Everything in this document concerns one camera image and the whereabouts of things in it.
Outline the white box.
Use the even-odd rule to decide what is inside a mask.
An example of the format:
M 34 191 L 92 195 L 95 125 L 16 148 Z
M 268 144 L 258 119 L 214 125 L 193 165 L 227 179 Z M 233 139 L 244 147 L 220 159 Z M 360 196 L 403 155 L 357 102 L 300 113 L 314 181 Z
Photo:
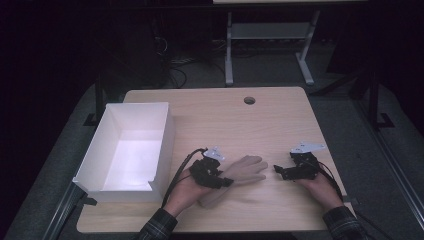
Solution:
M 167 102 L 108 104 L 73 182 L 98 202 L 160 202 L 174 137 Z

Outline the person's right hand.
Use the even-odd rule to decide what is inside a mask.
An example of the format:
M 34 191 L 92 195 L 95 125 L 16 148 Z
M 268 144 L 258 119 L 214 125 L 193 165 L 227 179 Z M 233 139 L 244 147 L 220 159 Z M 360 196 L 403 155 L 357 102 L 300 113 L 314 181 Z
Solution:
M 336 190 L 321 173 L 313 180 L 300 179 L 297 180 L 297 183 L 304 187 L 322 206 L 325 214 L 335 214 L 344 208 L 344 203 Z

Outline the black metal stand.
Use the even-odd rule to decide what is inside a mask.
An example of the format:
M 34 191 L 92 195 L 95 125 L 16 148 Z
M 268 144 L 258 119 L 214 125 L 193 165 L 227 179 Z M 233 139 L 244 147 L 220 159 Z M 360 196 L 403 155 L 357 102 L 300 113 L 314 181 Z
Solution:
M 106 93 L 104 91 L 104 80 L 101 75 L 97 77 L 96 82 L 94 84 L 94 89 L 95 89 L 95 112 L 90 113 L 86 117 L 84 121 L 84 126 L 97 127 L 105 111 Z
M 355 76 L 354 84 L 349 96 L 354 100 L 362 100 L 368 95 L 366 118 L 375 131 L 381 128 L 394 128 L 395 125 L 386 113 L 378 110 L 379 106 L 379 79 L 373 70 L 362 67 Z

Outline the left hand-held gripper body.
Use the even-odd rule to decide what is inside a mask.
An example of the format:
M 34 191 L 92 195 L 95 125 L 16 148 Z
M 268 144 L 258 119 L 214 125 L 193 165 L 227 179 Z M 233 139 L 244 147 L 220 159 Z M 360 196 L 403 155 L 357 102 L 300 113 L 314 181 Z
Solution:
M 189 168 L 195 182 L 200 186 L 208 188 L 222 184 L 219 180 L 219 175 L 221 174 L 219 166 L 225 157 L 219 152 L 217 147 L 204 150 L 202 156 L 203 158 L 201 160 L 196 160 Z

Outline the person's left hand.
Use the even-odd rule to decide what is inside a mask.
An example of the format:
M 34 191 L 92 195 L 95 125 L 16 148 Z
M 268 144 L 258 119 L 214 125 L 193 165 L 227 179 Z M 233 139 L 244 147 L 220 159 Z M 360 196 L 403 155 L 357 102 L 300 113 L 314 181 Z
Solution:
M 190 172 L 184 170 L 163 209 L 173 217 L 177 217 L 211 191 L 211 188 L 198 185 Z

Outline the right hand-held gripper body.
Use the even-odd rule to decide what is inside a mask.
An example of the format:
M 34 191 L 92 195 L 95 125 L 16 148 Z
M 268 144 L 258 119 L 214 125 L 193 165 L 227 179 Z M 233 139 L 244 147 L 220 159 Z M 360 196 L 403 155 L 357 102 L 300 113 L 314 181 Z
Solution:
M 286 169 L 285 177 L 288 180 L 313 180 L 320 169 L 319 162 L 313 152 L 325 148 L 326 146 L 324 144 L 300 142 L 290 150 L 290 157 L 295 163 L 295 166 Z

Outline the aluminium rail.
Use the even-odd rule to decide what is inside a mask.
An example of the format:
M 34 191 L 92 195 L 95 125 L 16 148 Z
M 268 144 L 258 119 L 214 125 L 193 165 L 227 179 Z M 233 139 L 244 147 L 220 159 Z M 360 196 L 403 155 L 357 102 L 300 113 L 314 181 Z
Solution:
M 400 189 L 407 205 L 410 208 L 413 216 L 418 222 L 420 228 L 424 231 L 424 201 L 422 201 L 417 194 L 416 190 L 409 181 L 406 173 L 399 164 L 398 158 L 395 156 L 394 152 L 389 147 L 387 141 L 384 139 L 381 131 L 374 127 L 370 122 L 367 116 L 367 111 L 363 103 L 355 101 L 354 106 L 358 111 L 359 116 L 365 122 L 367 131 L 370 136 L 373 138 L 374 142 L 378 146 L 383 158 L 385 159 L 386 164 L 394 177 L 398 188 Z
M 85 192 L 71 182 L 64 195 L 58 202 L 56 210 L 50 220 L 42 240 L 58 240 L 60 232 L 64 227 L 68 217 L 73 209 L 77 206 L 79 200 L 84 196 Z

